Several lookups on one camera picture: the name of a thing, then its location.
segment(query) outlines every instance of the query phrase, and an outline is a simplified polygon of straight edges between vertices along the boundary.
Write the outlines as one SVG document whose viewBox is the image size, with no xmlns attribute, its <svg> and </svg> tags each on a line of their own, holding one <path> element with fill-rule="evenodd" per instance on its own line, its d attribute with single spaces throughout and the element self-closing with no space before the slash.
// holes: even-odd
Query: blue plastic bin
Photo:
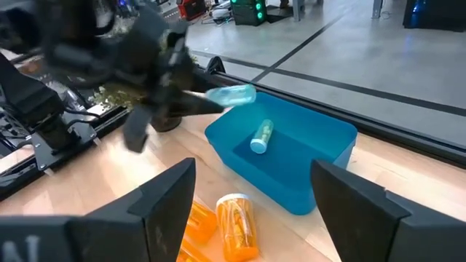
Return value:
<svg viewBox="0 0 466 262">
<path fill-rule="evenodd" d="M 265 154 L 250 149 L 262 121 L 274 122 Z M 205 135 L 226 166 L 295 215 L 315 207 L 313 159 L 346 168 L 358 131 L 354 126 L 274 96 L 237 106 L 212 123 Z"/>
</svg>

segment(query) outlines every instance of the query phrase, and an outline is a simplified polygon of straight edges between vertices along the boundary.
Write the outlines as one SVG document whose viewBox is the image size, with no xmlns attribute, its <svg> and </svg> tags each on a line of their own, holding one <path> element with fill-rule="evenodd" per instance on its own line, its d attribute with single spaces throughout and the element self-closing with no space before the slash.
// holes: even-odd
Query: wooden table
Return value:
<svg viewBox="0 0 466 262">
<path fill-rule="evenodd" d="M 196 199 L 209 208 L 225 194 L 242 192 L 255 202 L 261 258 L 257 261 L 340 261 L 323 220 L 315 210 L 295 216 L 225 167 L 204 136 L 218 115 L 186 117 L 175 130 L 152 129 L 142 154 L 129 152 L 120 130 L 78 156 L 53 176 L 44 176 L 0 203 L 2 215 L 84 215 L 126 194 L 186 157 L 197 165 Z M 20 149 L 0 167 L 31 154 Z M 348 169 L 420 204 L 466 221 L 466 172 L 403 148 L 359 134 Z M 218 232 L 200 249 L 224 261 Z"/>
</svg>

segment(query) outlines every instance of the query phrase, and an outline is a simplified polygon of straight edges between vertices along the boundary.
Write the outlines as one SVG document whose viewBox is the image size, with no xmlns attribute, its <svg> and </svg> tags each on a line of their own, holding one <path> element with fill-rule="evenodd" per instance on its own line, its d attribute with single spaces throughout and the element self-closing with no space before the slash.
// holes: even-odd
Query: small plastic bottle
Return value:
<svg viewBox="0 0 466 262">
<path fill-rule="evenodd" d="M 228 262 L 249 261 L 259 256 L 253 203 L 244 194 L 228 194 L 217 201 L 217 220 Z"/>
<path fill-rule="evenodd" d="M 266 119 L 262 122 L 253 139 L 250 141 L 250 149 L 256 154 L 263 154 L 267 151 L 267 144 L 274 129 L 274 123 Z"/>
<path fill-rule="evenodd" d="M 216 214 L 200 203 L 193 202 L 184 234 L 197 244 L 205 244 L 216 228 Z"/>
<path fill-rule="evenodd" d="M 218 87 L 208 90 L 205 97 L 223 107 L 241 106 L 256 100 L 256 88 L 252 84 Z"/>
<path fill-rule="evenodd" d="M 183 239 L 176 262 L 210 262 L 210 259 L 205 257 L 205 255 L 186 239 Z"/>
</svg>

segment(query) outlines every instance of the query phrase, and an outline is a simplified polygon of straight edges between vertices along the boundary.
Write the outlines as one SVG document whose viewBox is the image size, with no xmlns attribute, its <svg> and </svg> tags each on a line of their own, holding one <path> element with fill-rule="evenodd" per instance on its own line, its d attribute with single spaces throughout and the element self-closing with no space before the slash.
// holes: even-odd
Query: orange translucent container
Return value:
<svg viewBox="0 0 466 262">
<path fill-rule="evenodd" d="M 191 243 L 183 239 L 181 242 L 181 249 L 176 262 L 211 262 L 206 258 L 197 248 Z"/>
<path fill-rule="evenodd" d="M 217 221 L 228 262 L 259 256 L 253 205 L 244 194 L 228 194 L 217 201 Z"/>
<path fill-rule="evenodd" d="M 216 228 L 216 214 L 198 202 L 193 202 L 184 234 L 197 244 L 205 244 Z"/>
</svg>

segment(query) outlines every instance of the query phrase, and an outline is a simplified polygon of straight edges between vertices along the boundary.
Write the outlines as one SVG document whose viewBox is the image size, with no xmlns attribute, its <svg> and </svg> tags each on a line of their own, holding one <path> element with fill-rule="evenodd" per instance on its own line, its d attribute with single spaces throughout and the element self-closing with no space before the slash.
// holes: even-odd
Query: gray concrete floor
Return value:
<svg viewBox="0 0 466 262">
<path fill-rule="evenodd" d="M 266 67 L 275 64 L 277 70 L 259 83 L 466 147 L 466 33 L 404 29 L 405 4 L 387 1 L 380 20 L 371 19 L 371 0 L 325 0 L 323 7 L 306 3 L 299 23 L 292 19 L 259 27 L 195 23 L 188 45 L 195 52 Z M 276 64 L 329 23 L 318 37 Z M 208 56 L 200 53 L 199 63 L 206 65 Z M 225 67 L 228 74 L 248 80 L 263 72 L 237 63 Z M 283 71 L 310 77 L 299 79 Z M 341 87 L 345 85 L 370 92 Z M 407 100 L 373 94 L 378 91 Z M 413 105 L 412 98 L 423 101 Z M 450 107 L 443 110 L 435 104 Z"/>
</svg>

